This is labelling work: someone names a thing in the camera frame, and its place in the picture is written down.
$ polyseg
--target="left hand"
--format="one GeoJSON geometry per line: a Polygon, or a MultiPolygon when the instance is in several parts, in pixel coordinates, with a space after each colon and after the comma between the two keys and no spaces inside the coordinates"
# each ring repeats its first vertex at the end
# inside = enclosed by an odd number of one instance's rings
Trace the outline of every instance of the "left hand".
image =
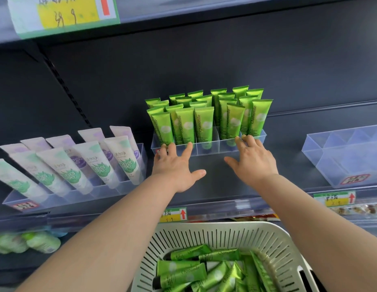
{"type": "Polygon", "coordinates": [[[166,177],[166,180],[172,185],[176,193],[188,190],[197,180],[206,175],[206,170],[190,172],[188,160],[190,159],[191,151],[192,143],[189,142],[181,157],[178,157],[175,143],[170,143],[167,155],[166,145],[163,144],[160,151],[155,155],[152,175],[166,177]]]}

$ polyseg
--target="plastic divider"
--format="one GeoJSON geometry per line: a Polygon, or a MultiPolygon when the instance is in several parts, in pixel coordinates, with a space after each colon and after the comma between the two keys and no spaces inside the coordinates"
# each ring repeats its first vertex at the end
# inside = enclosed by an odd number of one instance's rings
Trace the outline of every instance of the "plastic divider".
{"type": "MultiPolygon", "coordinates": [[[[145,152],[144,144],[139,143],[137,145],[139,147],[139,150],[141,151],[141,156],[144,161],[144,164],[140,164],[140,166],[142,175],[145,179],[147,155],[145,152]]],[[[46,196],[42,196],[41,199],[34,198],[33,200],[31,200],[22,195],[20,192],[13,190],[6,197],[2,204],[12,207],[16,210],[22,211],[23,213],[26,213],[35,210],[42,210],[46,208],[107,198],[110,196],[126,195],[129,192],[131,192],[134,188],[136,188],[137,185],[134,185],[128,179],[123,170],[122,172],[119,172],[117,175],[120,178],[120,183],[118,187],[114,189],[111,189],[107,185],[105,185],[99,177],[97,179],[94,178],[90,180],[90,182],[93,185],[93,190],[86,195],[83,195],[81,192],[75,189],[65,193],[52,193],[49,189],[47,189],[44,185],[40,183],[39,186],[48,194],[48,198],[46,198],[46,196]]]]}
{"type": "Polygon", "coordinates": [[[334,188],[377,183],[377,125],[308,134],[302,152],[334,188]]]}
{"type": "MultiPolygon", "coordinates": [[[[255,139],[260,139],[262,143],[264,143],[265,137],[267,134],[264,130],[262,130],[260,136],[256,136],[255,139]]],[[[234,152],[238,151],[238,148],[234,142],[234,138],[231,139],[220,139],[220,127],[213,126],[213,141],[209,142],[197,142],[197,138],[195,138],[195,143],[193,144],[193,149],[191,153],[191,157],[195,156],[204,156],[204,155],[214,155],[214,154],[221,154],[224,152],[234,152]]],[[[176,153],[178,156],[182,155],[182,152],[186,148],[186,144],[180,144],[176,146],[176,153]]],[[[154,154],[158,152],[160,149],[161,144],[159,138],[157,137],[156,133],[153,133],[152,145],[151,149],[154,154]]]]}

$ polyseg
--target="red sticker label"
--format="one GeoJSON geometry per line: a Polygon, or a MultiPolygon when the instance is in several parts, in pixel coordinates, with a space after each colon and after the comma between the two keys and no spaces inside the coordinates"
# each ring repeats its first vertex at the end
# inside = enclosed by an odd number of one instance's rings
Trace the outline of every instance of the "red sticker label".
{"type": "Polygon", "coordinates": [[[38,206],[40,206],[40,205],[33,203],[33,202],[27,202],[27,203],[12,205],[13,208],[15,208],[16,210],[20,210],[20,211],[30,209],[30,208],[35,208],[35,207],[38,207],[38,206]]]}
{"type": "Polygon", "coordinates": [[[350,183],[362,182],[370,176],[371,176],[371,174],[361,174],[361,175],[350,176],[350,177],[347,177],[346,179],[344,179],[341,182],[341,184],[342,185],[348,185],[350,183]]]}

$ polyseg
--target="white tube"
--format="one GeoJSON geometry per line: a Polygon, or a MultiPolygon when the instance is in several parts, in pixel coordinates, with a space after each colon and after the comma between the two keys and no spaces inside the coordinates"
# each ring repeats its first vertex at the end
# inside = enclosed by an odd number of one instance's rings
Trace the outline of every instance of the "white tube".
{"type": "Polygon", "coordinates": [[[103,150],[106,158],[110,162],[111,166],[113,167],[115,173],[117,174],[118,178],[123,180],[125,176],[122,172],[121,167],[118,164],[118,161],[113,157],[112,152],[108,148],[107,144],[104,142],[105,136],[103,135],[101,128],[91,128],[85,130],[78,130],[80,136],[84,139],[85,142],[92,142],[98,141],[101,149],[103,150]]]}
{"type": "Polygon", "coordinates": [[[51,166],[83,195],[93,190],[92,184],[84,176],[82,171],[79,170],[74,161],[65,153],[64,148],[40,151],[37,152],[37,156],[51,166]]]}
{"type": "Polygon", "coordinates": [[[23,143],[13,143],[13,144],[5,144],[4,146],[0,146],[2,150],[7,152],[8,154],[13,154],[15,152],[23,152],[29,151],[29,149],[23,143]]]}
{"type": "Polygon", "coordinates": [[[45,201],[49,196],[38,184],[15,169],[4,159],[0,159],[0,181],[37,203],[45,201]]]}
{"type": "Polygon", "coordinates": [[[132,129],[130,127],[125,127],[125,126],[110,126],[110,129],[113,132],[115,137],[119,137],[119,136],[128,137],[130,147],[132,148],[138,163],[140,164],[142,168],[145,168],[145,163],[142,160],[141,152],[139,151],[136,140],[134,139],[132,129]]]}
{"type": "Polygon", "coordinates": [[[127,136],[106,138],[105,142],[121,168],[125,171],[134,185],[139,185],[143,180],[142,171],[127,136]]]}
{"type": "Polygon", "coordinates": [[[75,144],[73,148],[80,152],[91,169],[94,170],[109,188],[116,188],[119,185],[118,176],[108,162],[98,141],[75,144]]]}
{"type": "Polygon", "coordinates": [[[75,142],[72,140],[72,137],[67,135],[56,136],[51,138],[46,138],[46,141],[49,142],[54,148],[63,147],[65,153],[75,162],[76,166],[82,171],[87,179],[92,179],[96,177],[95,172],[87,165],[84,159],[80,156],[80,153],[72,149],[75,145],[75,142]]]}
{"type": "Polygon", "coordinates": [[[37,157],[35,151],[16,152],[10,154],[10,158],[58,196],[64,196],[72,190],[61,176],[37,157]]]}
{"type": "Polygon", "coordinates": [[[21,140],[21,142],[32,151],[46,151],[51,149],[50,145],[45,141],[44,137],[36,137],[21,140]]]}

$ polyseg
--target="empty clear organizer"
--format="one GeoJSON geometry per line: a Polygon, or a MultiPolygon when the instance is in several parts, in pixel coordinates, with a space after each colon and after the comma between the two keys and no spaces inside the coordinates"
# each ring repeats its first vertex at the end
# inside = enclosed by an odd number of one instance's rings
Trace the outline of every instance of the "empty clear organizer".
{"type": "MultiPolygon", "coordinates": [[[[262,130],[260,136],[255,137],[256,139],[260,139],[261,142],[264,142],[265,137],[267,134],[264,130],[262,130]]],[[[234,152],[238,151],[238,148],[234,142],[234,138],[232,139],[225,139],[220,140],[220,127],[213,127],[213,141],[210,142],[197,142],[197,138],[195,137],[195,143],[193,144],[193,149],[191,156],[203,156],[203,155],[213,155],[213,154],[221,154],[224,152],[234,152]]],[[[176,153],[178,156],[181,156],[182,152],[186,148],[186,144],[180,144],[176,146],[176,153]]],[[[152,145],[151,149],[154,154],[160,149],[161,144],[159,138],[157,137],[156,133],[153,133],[152,145]]]]}
{"type": "MultiPolygon", "coordinates": [[[[137,145],[139,147],[139,150],[141,151],[141,156],[144,161],[142,165],[139,164],[141,170],[140,182],[142,182],[146,177],[147,155],[145,152],[144,145],[142,143],[139,143],[137,145]]],[[[83,194],[75,189],[60,194],[52,193],[49,189],[47,189],[44,185],[40,183],[39,186],[45,191],[46,195],[33,198],[32,200],[25,197],[20,192],[13,190],[6,197],[2,204],[25,213],[57,206],[97,200],[107,198],[110,196],[126,195],[137,187],[137,185],[134,185],[128,179],[128,177],[123,171],[117,173],[119,178],[119,184],[116,188],[113,189],[105,185],[99,177],[90,180],[91,184],[93,185],[93,188],[92,191],[88,194],[83,194]]]]}
{"type": "Polygon", "coordinates": [[[302,152],[334,188],[377,183],[377,125],[308,134],[302,152]]]}

